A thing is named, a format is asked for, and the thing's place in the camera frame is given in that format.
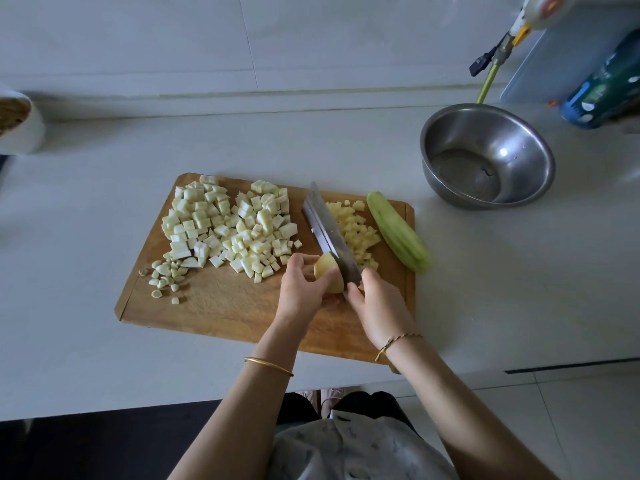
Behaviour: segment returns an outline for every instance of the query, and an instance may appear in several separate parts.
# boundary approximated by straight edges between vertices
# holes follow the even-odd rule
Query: metal bowl
[[[441,109],[424,124],[420,146],[429,185],[468,209],[528,204],[549,190],[556,174],[553,153],[535,129],[485,104]]]

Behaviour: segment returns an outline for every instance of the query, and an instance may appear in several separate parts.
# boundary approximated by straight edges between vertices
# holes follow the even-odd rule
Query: zucchini
[[[427,271],[431,267],[427,248],[385,196],[380,192],[372,192],[367,195],[367,204],[382,237],[398,259],[415,273]]]

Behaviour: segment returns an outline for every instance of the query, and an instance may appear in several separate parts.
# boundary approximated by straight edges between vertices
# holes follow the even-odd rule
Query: yellow hose
[[[484,103],[484,99],[489,92],[489,89],[491,89],[491,85],[493,84],[493,80],[495,79],[495,75],[498,74],[498,69],[500,69],[500,66],[498,64],[491,65],[491,69],[489,69],[489,74],[486,75],[486,79],[484,80],[482,89],[480,89],[480,94],[478,94],[476,103]]]

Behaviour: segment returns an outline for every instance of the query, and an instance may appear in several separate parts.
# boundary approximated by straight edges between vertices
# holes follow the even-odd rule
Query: bracelet
[[[290,372],[290,371],[286,370],[284,367],[281,367],[281,366],[276,365],[274,363],[267,362],[266,360],[257,359],[256,357],[245,357],[244,361],[245,362],[255,362],[255,363],[259,363],[261,365],[266,365],[267,367],[270,367],[272,369],[276,369],[277,371],[281,371],[281,372],[284,372],[285,374],[288,374],[289,377],[293,377],[293,372]]]
[[[404,333],[402,335],[398,335],[397,337],[389,337],[387,343],[380,349],[380,352],[378,352],[378,355],[376,355],[376,359],[373,362],[377,362],[380,359],[380,355],[384,354],[389,346],[396,340],[404,339],[405,337],[420,337],[421,339],[424,338],[421,333]]]

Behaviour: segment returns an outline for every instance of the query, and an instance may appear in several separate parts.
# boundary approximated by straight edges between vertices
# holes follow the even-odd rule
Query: kitchen counter
[[[436,107],[58,123],[0,175],[0,420],[217,399],[251,344],[118,322],[116,299],[176,176],[192,171],[366,194],[415,208],[435,266],[420,329],[453,370],[640,356],[639,137],[515,112],[556,154],[521,209],[470,212],[428,187]],[[396,379],[300,353],[290,390]]]

